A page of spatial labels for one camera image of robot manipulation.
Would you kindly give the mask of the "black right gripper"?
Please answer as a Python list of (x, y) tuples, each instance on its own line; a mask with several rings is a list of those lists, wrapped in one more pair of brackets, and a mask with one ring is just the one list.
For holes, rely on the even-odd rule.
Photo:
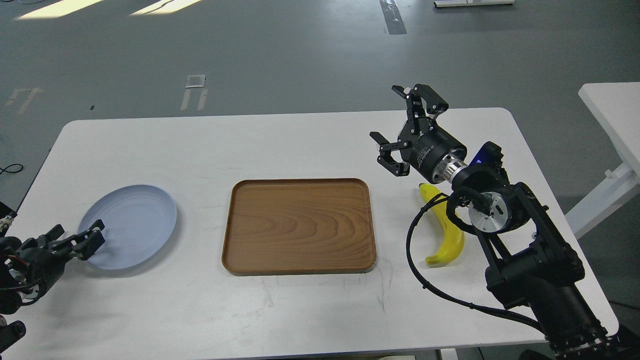
[[(393, 85), (391, 89), (406, 101), (407, 121), (393, 143), (377, 131), (370, 132), (378, 145), (378, 164), (395, 177), (408, 176), (412, 167), (432, 184), (444, 182), (444, 158), (453, 155), (464, 160), (467, 156), (467, 147), (437, 124), (438, 116), (450, 105), (429, 85), (415, 84), (408, 89)], [(395, 151), (400, 151), (401, 162), (393, 158)]]

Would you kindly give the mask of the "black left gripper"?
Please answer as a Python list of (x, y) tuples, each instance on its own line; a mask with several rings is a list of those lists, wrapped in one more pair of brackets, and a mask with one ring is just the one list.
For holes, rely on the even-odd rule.
[(63, 275), (67, 260), (87, 261), (105, 244), (104, 229), (102, 219), (97, 219), (87, 230), (58, 240), (65, 230), (56, 224), (37, 239), (28, 239), (10, 262), (16, 291), (44, 296)]

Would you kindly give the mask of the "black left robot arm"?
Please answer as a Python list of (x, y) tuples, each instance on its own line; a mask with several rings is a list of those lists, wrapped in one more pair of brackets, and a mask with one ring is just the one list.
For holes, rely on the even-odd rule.
[(102, 230), (105, 224), (97, 219), (87, 230), (60, 237), (65, 230), (61, 224), (38, 237), (21, 241), (6, 235), (18, 214), (14, 210), (1, 212), (1, 279), (0, 312), (2, 352), (26, 335), (26, 326), (20, 321), (7, 322), (6, 316), (20, 308), (34, 305), (62, 277), (66, 265), (73, 259), (87, 261), (105, 243)]

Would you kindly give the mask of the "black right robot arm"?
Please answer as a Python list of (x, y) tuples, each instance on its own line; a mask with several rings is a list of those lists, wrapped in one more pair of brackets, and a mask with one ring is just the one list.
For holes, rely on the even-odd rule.
[[(423, 289), (540, 331), (557, 360), (637, 360), (639, 337), (623, 326), (608, 335), (576, 287), (586, 275), (582, 260), (530, 187), (510, 182), (502, 148), (488, 141), (466, 163), (466, 146), (437, 123), (450, 106), (432, 87), (391, 89), (405, 100), (407, 119), (395, 142), (370, 133), (379, 148), (378, 163), (396, 177), (415, 169), (429, 183), (448, 182), (452, 189), (429, 199), (407, 230), (407, 264)], [(445, 204), (455, 228), (477, 237), (487, 259), (487, 290), (502, 309), (450, 296), (418, 271), (410, 253), (414, 228), (439, 204)]]

